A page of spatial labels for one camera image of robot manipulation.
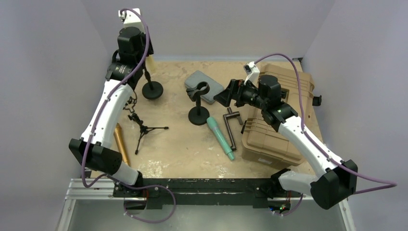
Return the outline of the cream yellow microphone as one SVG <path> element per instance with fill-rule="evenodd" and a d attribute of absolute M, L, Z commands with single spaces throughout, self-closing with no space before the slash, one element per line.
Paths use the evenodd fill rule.
<path fill-rule="evenodd" d="M 154 74 L 156 72 L 156 64 L 155 64 L 153 54 L 146 57 L 145 63 L 146 63 L 146 68 L 148 69 L 148 71 L 151 74 Z"/>

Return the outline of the mint green microphone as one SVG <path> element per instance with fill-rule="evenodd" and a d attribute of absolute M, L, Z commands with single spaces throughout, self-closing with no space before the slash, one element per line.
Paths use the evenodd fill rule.
<path fill-rule="evenodd" d="M 207 122 L 208 127 L 211 129 L 214 136 L 216 137 L 225 155 L 229 158 L 229 160 L 234 161 L 235 155 L 233 154 L 233 150 L 231 149 L 228 142 L 226 141 L 225 136 L 220 130 L 220 127 L 217 121 L 212 116 L 210 116 L 209 118 L 206 119 L 206 122 Z"/>

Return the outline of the black round-base stand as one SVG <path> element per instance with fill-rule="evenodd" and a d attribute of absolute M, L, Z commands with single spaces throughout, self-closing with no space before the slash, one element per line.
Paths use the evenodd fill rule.
<path fill-rule="evenodd" d="M 147 65 L 143 63 L 144 76 L 147 83 L 142 87 L 142 94 L 148 100 L 156 100 L 160 98 L 164 92 L 162 84 L 151 80 L 151 75 L 147 69 Z"/>
<path fill-rule="evenodd" d="M 209 118 L 209 111 L 201 106 L 201 96 L 207 94 L 210 91 L 210 87 L 207 82 L 199 82 L 195 87 L 187 88 L 186 93 L 192 102 L 195 102 L 193 107 L 188 113 L 189 121 L 197 126 L 204 125 L 206 119 Z"/>

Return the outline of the black tripod shock-mount stand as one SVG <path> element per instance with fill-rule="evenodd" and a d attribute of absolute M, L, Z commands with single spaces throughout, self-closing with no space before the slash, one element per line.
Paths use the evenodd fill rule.
<path fill-rule="evenodd" d="M 129 111 L 129 115 L 128 115 L 129 120 L 135 122 L 137 125 L 139 125 L 139 128 L 140 128 L 140 136 L 138 139 L 138 144 L 137 144 L 137 148 L 135 151 L 135 155 L 139 153 L 140 141 L 146 134 L 148 134 L 150 131 L 153 131 L 155 129 L 165 129 L 165 130 L 169 129 L 169 127 L 148 127 L 144 125 L 143 120 L 140 119 L 140 117 L 136 114 L 134 110 L 136 103 L 137 103 L 137 97 L 130 96 L 129 99 L 126 101 L 125 106 L 123 108 L 123 110 Z"/>

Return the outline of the gold brown microphone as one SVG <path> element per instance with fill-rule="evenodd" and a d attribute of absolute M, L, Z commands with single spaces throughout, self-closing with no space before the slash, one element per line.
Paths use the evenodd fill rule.
<path fill-rule="evenodd" d="M 122 155 L 123 161 L 128 166 L 130 166 L 130 160 L 129 160 L 128 153 L 127 153 L 126 146 L 125 146 L 125 142 L 124 142 L 124 139 L 123 139 L 122 128 L 121 128 L 119 123 L 116 124 L 116 127 L 114 129 L 114 138 L 115 138 L 115 142 L 116 142 L 116 145 L 118 147 L 118 150 Z"/>

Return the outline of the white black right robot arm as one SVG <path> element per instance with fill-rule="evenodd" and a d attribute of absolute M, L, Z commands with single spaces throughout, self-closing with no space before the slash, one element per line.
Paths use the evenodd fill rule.
<path fill-rule="evenodd" d="M 287 191 L 310 195 L 323 209 L 356 193 L 358 171 L 352 160 L 344 161 L 315 140 L 302 126 L 302 119 L 287 103 L 282 101 L 281 85 L 275 76 L 263 75 L 258 86 L 244 80 L 232 79 L 225 90 L 214 100 L 228 107 L 232 100 L 236 107 L 250 105 L 260 109 L 264 121 L 283 135 L 310 164 L 315 175 L 301 174 L 285 168 L 271 175 L 267 193 L 277 196 Z"/>

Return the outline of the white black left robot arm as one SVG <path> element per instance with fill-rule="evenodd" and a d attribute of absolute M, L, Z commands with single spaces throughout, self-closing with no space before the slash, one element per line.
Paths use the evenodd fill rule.
<path fill-rule="evenodd" d="M 79 139 L 71 139 L 69 149 L 81 165 L 82 183 L 86 188 L 85 169 L 99 171 L 125 184 L 132 197 L 143 192 L 142 174 L 125 163 L 121 153 L 111 150 L 112 137 L 121 111 L 141 78 L 145 59 L 152 53 L 149 30 L 124 27 L 117 37 L 118 50 L 106 73 L 106 81 L 97 109 Z"/>

